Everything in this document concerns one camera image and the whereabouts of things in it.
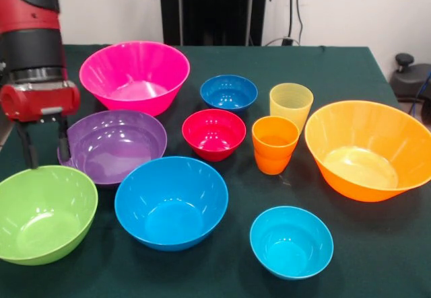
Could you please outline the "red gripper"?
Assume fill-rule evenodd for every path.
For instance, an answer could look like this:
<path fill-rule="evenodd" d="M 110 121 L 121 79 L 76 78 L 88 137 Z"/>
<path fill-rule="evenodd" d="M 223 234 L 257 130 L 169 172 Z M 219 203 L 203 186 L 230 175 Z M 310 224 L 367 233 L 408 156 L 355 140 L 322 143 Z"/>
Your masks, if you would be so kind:
<path fill-rule="evenodd" d="M 1 107 L 11 120 L 22 142 L 24 160 L 30 169 L 38 168 L 36 148 L 28 133 L 28 123 L 45 116 L 55 116 L 59 125 L 59 154 L 62 161 L 71 158 L 68 122 L 65 116 L 75 114 L 80 105 L 80 94 L 71 81 L 45 83 L 8 83 L 1 88 Z"/>

